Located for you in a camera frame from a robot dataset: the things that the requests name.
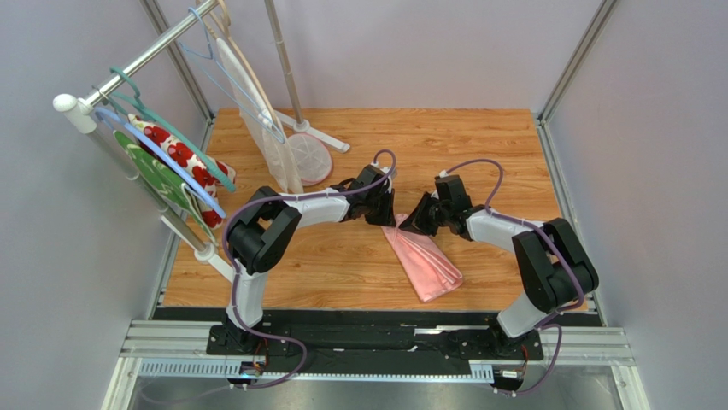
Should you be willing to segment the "pink cloth napkin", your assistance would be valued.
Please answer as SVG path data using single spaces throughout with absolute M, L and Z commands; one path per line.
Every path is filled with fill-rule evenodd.
M 407 217 L 396 214 L 396 226 L 384 226 L 382 231 L 414 292 L 421 302 L 428 303 L 458 289 L 463 284 L 463 275 L 430 237 L 400 228 Z

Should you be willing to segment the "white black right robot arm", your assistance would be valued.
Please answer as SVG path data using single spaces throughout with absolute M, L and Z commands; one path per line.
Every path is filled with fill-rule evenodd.
M 514 254 L 523 291 L 490 325 L 494 354 L 514 352 L 556 315 L 580 306 L 600 279 L 572 225 L 563 218 L 534 222 L 474 205 L 457 174 L 439 176 L 400 230 L 433 237 L 447 227 L 470 242 Z

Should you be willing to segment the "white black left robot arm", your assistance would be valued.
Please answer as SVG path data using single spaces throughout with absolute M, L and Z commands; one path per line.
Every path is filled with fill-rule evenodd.
M 268 274 L 288 249 L 296 231 L 309 226 L 363 218 L 369 225 L 393 226 L 394 167 L 374 162 L 359 175 L 324 190 L 284 195 L 269 186 L 258 189 L 230 219 L 223 245 L 232 266 L 232 293 L 224 329 L 246 343 L 262 320 Z

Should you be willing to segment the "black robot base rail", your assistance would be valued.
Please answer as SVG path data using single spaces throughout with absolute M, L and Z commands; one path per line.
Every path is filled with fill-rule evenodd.
M 251 335 L 226 318 L 211 327 L 207 354 L 258 355 L 268 372 L 460 376 L 472 360 L 521 365 L 544 357 L 537 332 L 514 340 L 492 312 L 267 309 Z

